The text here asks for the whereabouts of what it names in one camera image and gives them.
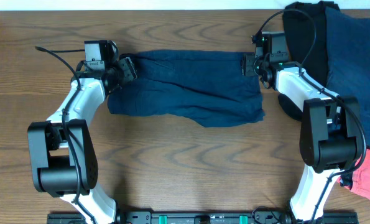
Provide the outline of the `navy blue shorts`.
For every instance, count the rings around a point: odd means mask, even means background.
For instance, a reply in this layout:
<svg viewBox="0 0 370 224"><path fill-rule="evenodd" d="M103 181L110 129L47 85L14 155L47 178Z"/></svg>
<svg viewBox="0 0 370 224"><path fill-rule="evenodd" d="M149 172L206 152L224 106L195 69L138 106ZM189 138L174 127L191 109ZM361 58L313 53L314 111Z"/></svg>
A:
<svg viewBox="0 0 370 224"><path fill-rule="evenodd" d="M183 116L207 128L264 118L256 76L242 73L242 52L153 50L128 54L137 78L108 97L112 114Z"/></svg>

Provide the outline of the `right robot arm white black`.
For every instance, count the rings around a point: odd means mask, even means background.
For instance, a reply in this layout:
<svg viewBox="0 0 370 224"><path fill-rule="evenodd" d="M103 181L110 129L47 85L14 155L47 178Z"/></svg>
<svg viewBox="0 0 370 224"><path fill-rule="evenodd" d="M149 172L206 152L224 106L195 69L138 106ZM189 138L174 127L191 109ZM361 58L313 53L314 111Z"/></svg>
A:
<svg viewBox="0 0 370 224"><path fill-rule="evenodd" d="M327 90L298 62L270 62L268 54L245 54L246 77L259 77L266 88L284 96L302 112L299 148L305 163L296 193L275 223L342 223L352 215L327 215L324 204L336 180L361 166L366 137L353 96Z"/></svg>

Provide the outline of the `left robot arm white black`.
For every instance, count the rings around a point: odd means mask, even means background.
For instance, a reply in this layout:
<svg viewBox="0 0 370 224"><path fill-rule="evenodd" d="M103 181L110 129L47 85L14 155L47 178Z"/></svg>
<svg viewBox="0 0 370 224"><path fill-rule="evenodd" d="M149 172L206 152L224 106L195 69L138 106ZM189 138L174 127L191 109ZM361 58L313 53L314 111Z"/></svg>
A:
<svg viewBox="0 0 370 224"><path fill-rule="evenodd" d="M129 57L105 63L82 61L61 106L27 130L34 187L60 198L76 213L51 213L48 223L126 223L115 199L98 183L98 162L89 125L108 94L135 80Z"/></svg>

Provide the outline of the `black shirt with lettering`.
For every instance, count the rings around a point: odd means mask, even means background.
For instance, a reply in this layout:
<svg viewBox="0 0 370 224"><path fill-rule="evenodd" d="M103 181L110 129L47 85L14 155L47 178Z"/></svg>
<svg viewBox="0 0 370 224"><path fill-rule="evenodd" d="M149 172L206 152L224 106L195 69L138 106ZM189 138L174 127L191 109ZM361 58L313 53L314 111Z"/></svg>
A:
<svg viewBox="0 0 370 224"><path fill-rule="evenodd" d="M339 10L333 1L316 4L294 2L282 16L287 48L292 61L303 63L308 75L322 86L327 85L325 9Z"/></svg>

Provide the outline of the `dark blue garment in pile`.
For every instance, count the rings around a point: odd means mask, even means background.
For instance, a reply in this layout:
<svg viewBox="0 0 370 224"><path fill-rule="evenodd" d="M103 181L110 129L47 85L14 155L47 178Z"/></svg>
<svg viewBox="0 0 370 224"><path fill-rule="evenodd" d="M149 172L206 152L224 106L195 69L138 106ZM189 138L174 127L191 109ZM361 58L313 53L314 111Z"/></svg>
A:
<svg viewBox="0 0 370 224"><path fill-rule="evenodd" d="M370 147L370 19L326 9L327 88L355 96Z"/></svg>

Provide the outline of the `black mounting rail with clamps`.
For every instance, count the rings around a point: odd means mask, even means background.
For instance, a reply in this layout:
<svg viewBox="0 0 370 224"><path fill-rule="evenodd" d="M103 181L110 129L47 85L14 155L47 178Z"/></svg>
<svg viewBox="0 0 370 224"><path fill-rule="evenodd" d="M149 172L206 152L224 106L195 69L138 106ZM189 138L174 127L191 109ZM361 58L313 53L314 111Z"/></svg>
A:
<svg viewBox="0 0 370 224"><path fill-rule="evenodd" d="M87 223L80 213L50 213L47 224ZM156 213L149 211L127 212L112 223L123 224L278 224L311 223L294 220L289 211L281 212L267 207L257 208L251 213ZM356 212L325 212L313 223L358 224Z"/></svg>

